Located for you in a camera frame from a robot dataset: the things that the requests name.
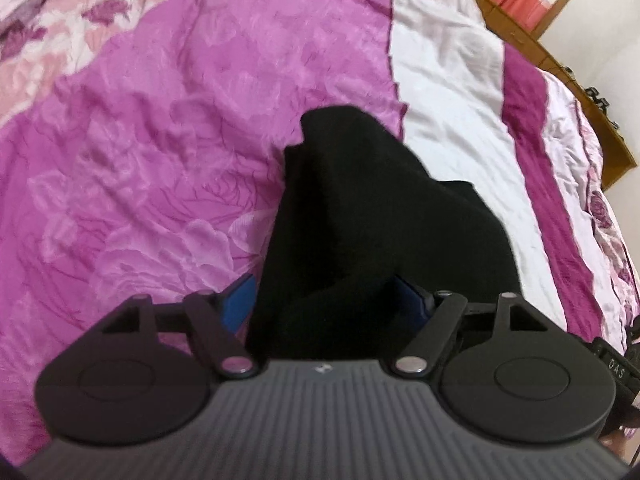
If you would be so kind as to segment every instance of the white wall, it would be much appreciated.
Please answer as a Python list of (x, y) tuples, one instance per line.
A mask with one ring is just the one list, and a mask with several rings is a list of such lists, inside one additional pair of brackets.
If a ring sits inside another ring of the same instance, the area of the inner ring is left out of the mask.
[[(583, 87), (595, 86), (609, 101), (609, 116), (640, 162), (640, 0), (570, 0), (540, 41)], [(640, 268), (640, 169), (607, 197)]]
[(590, 86), (602, 66), (640, 35), (640, 0), (569, 0), (540, 38)]

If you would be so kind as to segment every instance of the metal rivet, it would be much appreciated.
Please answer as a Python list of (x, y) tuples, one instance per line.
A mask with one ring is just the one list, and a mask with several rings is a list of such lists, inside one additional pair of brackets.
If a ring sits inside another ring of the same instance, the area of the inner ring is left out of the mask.
[(427, 369), (427, 361), (415, 356), (401, 357), (396, 361), (396, 369), (405, 374), (419, 374)]
[(229, 374), (245, 374), (254, 368), (254, 362), (248, 357), (233, 356), (222, 361), (222, 369)]

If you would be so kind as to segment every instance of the magenta fabric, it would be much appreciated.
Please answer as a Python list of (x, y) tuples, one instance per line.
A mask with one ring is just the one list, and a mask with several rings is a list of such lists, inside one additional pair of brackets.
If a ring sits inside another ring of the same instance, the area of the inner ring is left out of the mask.
[(39, 41), (44, 38), (47, 33), (47, 29), (44, 27), (25, 27), (21, 23), (17, 23), (6, 34), (4, 40), (4, 46), (0, 51), (0, 61), (10, 59), (17, 54), (20, 54), (22, 48), (29, 41)]
[(42, 367), (137, 292), (259, 270), (300, 115), (399, 134), (391, 0), (170, 0), (0, 130), (0, 452), (47, 441)]
[(513, 137), (516, 158), (540, 226), (567, 330), (586, 341), (602, 335), (602, 311), (593, 295), (593, 274), (580, 256), (569, 214), (545, 151), (546, 82), (511, 45), (504, 45), (502, 121)]
[(83, 12), (82, 17), (93, 23), (111, 25), (116, 14), (124, 14), (126, 16), (129, 9), (130, 5), (125, 0), (104, 0)]
[[(574, 103), (578, 118), (578, 131), (582, 138), (582, 149), (589, 162), (585, 175), (584, 210), (592, 217), (593, 236), (610, 265), (611, 285), (624, 309), (624, 317), (621, 315), (621, 322), (625, 326), (629, 326), (640, 313), (640, 294), (638, 294), (636, 286), (634, 266), (627, 253), (622, 233), (609, 216), (609, 206), (602, 191), (602, 166), (604, 163), (602, 147), (593, 128), (580, 111), (580, 104), (577, 100)], [(624, 336), (622, 348), (626, 348)]]

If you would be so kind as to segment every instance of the white fabric stripe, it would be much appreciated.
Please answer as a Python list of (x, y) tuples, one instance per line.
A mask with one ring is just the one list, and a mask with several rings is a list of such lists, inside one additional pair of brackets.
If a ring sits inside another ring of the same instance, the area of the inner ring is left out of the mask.
[(477, 12), (460, 12), (471, 5), (394, 0), (390, 54), (400, 99), (409, 105), (405, 143), (434, 178), (474, 184), (505, 226), (524, 296), (565, 330), (540, 228), (501, 120), (502, 42)]
[(625, 330), (622, 306), (611, 286), (609, 261), (593, 236), (593, 218), (584, 210), (588, 192), (589, 160), (584, 153), (574, 95), (547, 72), (546, 124), (542, 131), (546, 154), (564, 201), (564, 208), (580, 249), (580, 256), (593, 273), (593, 295), (602, 310), (602, 336), (624, 353)]

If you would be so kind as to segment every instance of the black circular pad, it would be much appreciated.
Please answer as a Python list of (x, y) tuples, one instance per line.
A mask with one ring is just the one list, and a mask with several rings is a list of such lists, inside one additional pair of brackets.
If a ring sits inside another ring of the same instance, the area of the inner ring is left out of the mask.
[(444, 368), (450, 408), (485, 434), (558, 444), (597, 434), (615, 398), (606, 367), (563, 333), (509, 332)]
[(49, 431), (86, 444), (126, 446), (175, 431), (209, 397), (210, 377), (178, 349), (137, 334), (88, 334), (36, 383)]
[(526, 400), (549, 400), (569, 385), (569, 372), (554, 361), (521, 357), (498, 366), (495, 382), (508, 394)]

